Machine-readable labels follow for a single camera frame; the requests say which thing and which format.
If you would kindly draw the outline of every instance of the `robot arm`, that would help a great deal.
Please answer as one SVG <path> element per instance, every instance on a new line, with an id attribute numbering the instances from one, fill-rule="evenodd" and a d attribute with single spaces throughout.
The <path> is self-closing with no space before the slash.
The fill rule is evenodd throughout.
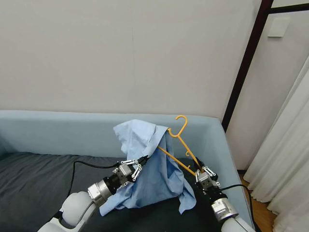
<path id="1" fill-rule="evenodd" d="M 220 190 L 218 175 L 202 163 L 202 171 L 197 169 L 196 184 L 208 196 L 213 212 L 222 225 L 222 232 L 255 232 L 238 214 L 227 196 Z"/>
<path id="2" fill-rule="evenodd" d="M 39 232 L 80 232 L 94 211 L 114 195 L 118 188 L 136 181 L 147 160 L 147 157 L 141 157 L 138 160 L 121 161 L 111 176 L 91 185 L 88 193 L 72 193 Z"/>

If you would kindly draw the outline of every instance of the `gray seat cushion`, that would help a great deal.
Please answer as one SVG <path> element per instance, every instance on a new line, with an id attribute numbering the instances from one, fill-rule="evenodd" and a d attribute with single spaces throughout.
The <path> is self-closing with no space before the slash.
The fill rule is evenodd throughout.
<path id="1" fill-rule="evenodd" d="M 56 213 L 66 198 L 73 162 L 81 160 L 109 166 L 119 158 L 74 155 L 6 154 L 0 160 L 0 228 L 2 232 L 34 232 Z M 193 165 L 189 159 L 181 159 Z M 111 169 L 95 169 L 76 164 L 72 192 L 86 191 L 95 182 L 112 174 Z M 194 177 L 184 171 L 197 205 L 182 215 L 178 198 L 141 209 L 113 210 L 105 217 L 94 213 L 84 232 L 220 231 L 207 198 L 194 185 Z"/>

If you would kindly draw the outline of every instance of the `light switch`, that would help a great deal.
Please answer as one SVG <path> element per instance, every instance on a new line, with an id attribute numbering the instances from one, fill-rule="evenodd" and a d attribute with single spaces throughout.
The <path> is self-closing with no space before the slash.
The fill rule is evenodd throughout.
<path id="1" fill-rule="evenodd" d="M 268 37 L 283 37 L 290 23 L 289 17 L 277 17 L 272 22 Z"/>

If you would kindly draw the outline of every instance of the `orange hanger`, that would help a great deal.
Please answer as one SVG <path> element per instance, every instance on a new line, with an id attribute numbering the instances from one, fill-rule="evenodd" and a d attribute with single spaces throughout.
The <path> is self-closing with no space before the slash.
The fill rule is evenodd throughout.
<path id="1" fill-rule="evenodd" d="M 184 120 L 185 120 L 185 122 L 184 122 L 184 125 L 183 125 L 183 127 L 180 129 L 180 131 L 178 132 L 178 134 L 173 134 L 172 132 L 171 132 L 171 128 L 168 128 L 168 132 L 169 132 L 169 134 L 170 134 L 170 136 L 171 137 L 173 137 L 173 138 L 178 138 L 179 140 L 180 140 L 180 142 L 183 144 L 183 146 L 185 147 L 185 149 L 187 150 L 186 151 L 186 153 L 185 153 L 185 155 L 186 156 L 191 156 L 192 157 L 192 159 L 194 160 L 194 162 L 197 164 L 197 166 L 199 167 L 199 169 L 200 169 L 200 171 L 201 172 L 203 172 L 203 169 L 201 168 L 201 166 L 199 165 L 199 163 L 198 163 L 198 161 L 197 161 L 197 159 L 196 159 L 196 157 L 193 155 L 193 153 L 192 153 L 192 151 L 190 150 L 190 148 L 187 146 L 187 144 L 183 141 L 183 139 L 180 137 L 180 135 L 181 135 L 181 133 L 183 132 L 183 130 L 184 130 L 184 128 L 187 126 L 187 124 L 188 124 L 188 119 L 187 119 L 187 117 L 186 116 L 184 116 L 184 115 L 178 115 L 177 117 L 176 117 L 176 120 L 178 120 L 180 117 L 182 117 L 182 118 L 184 118 Z M 191 173 L 192 175 L 194 175 L 195 176 L 195 173 L 191 170 L 191 169 L 189 169 L 189 167 L 190 166 L 185 166 L 182 162 L 180 162 L 178 159 L 176 159 L 175 157 L 173 157 L 169 152 L 167 152 L 166 150 L 164 150 L 163 148 L 161 148 L 161 147 L 159 147 L 158 146 L 158 148 L 161 150 L 161 151 L 163 151 L 166 155 L 168 155 L 169 157 L 171 157 L 173 160 L 175 160 L 177 163 L 179 163 L 183 168 L 185 168 L 189 173 Z"/>

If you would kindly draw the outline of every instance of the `wall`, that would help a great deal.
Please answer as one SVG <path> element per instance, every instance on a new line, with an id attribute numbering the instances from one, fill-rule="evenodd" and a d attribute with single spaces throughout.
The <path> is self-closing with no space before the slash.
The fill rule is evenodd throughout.
<path id="1" fill-rule="evenodd" d="M 278 0 L 273 6 L 306 3 Z M 290 17 L 282 38 L 268 38 L 274 17 Z M 237 168 L 246 169 L 267 135 L 309 55 L 309 12 L 270 15 L 254 55 L 227 138 Z"/>
<path id="2" fill-rule="evenodd" d="M 256 0 L 2 0 L 0 109 L 222 118 Z"/>

